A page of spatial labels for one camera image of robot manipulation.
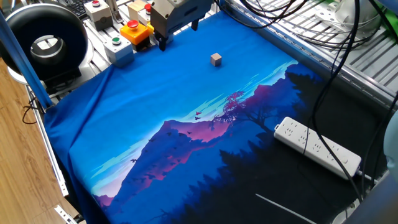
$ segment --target red button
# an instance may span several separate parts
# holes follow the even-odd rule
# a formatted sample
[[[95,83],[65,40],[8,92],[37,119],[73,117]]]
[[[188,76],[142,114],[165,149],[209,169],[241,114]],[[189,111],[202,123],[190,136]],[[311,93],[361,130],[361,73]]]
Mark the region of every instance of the red button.
[[[94,7],[98,7],[98,6],[101,5],[100,2],[97,1],[97,0],[93,1],[92,3],[93,3],[93,6],[94,6]]]
[[[147,12],[150,12],[150,4],[146,4],[145,9],[147,10]]]
[[[130,28],[137,28],[138,27],[138,21],[129,21],[127,23],[127,26]]]

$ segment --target electrical outlet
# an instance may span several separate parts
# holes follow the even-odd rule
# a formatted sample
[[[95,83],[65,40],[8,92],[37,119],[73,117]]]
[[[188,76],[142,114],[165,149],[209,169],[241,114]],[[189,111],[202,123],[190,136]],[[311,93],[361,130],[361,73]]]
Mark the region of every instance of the electrical outlet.
[[[335,158],[333,158],[328,149],[323,145],[314,130],[308,129],[307,140],[307,127],[290,117],[286,117],[275,127],[274,137],[292,147],[299,153],[304,153],[304,156],[314,160],[340,177],[348,180],[343,169],[338,165]],[[361,157],[332,140],[326,137],[323,138],[344,165],[348,174],[353,177],[361,163]],[[307,143],[307,148],[304,152],[305,143]]]

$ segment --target purple mountain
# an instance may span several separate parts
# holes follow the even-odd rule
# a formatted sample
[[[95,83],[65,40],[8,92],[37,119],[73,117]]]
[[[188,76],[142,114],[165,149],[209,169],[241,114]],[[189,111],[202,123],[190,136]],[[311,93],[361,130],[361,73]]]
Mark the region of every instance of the purple mountain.
[[[109,206],[113,200],[112,197],[108,197],[107,195],[96,196],[94,195],[95,200],[102,207]]]
[[[188,161],[194,151],[213,147],[222,140],[229,124],[219,121],[181,123],[165,121],[149,139],[113,198],[108,212],[120,212],[122,204],[149,187],[153,180],[163,180],[167,173]]]

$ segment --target green button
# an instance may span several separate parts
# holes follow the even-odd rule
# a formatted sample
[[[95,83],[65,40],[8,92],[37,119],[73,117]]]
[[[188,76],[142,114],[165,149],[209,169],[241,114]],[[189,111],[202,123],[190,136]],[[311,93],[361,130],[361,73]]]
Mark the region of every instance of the green button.
[[[112,44],[113,45],[119,45],[121,43],[120,38],[119,37],[115,37],[112,39]]]

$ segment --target black ring light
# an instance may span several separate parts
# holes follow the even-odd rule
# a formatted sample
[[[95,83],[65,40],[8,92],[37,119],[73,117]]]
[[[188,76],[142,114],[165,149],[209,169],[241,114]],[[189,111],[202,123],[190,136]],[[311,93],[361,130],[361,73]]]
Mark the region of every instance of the black ring light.
[[[47,86],[58,85],[80,76],[78,67],[85,57],[88,38],[79,18],[68,9],[58,4],[33,4],[13,12],[7,18],[7,23],[37,76]],[[35,48],[35,41],[47,35],[58,39],[57,46],[61,47],[60,56],[48,61],[40,56],[40,53],[45,53],[46,50],[40,52]],[[0,55],[8,67],[18,71],[1,43]]]

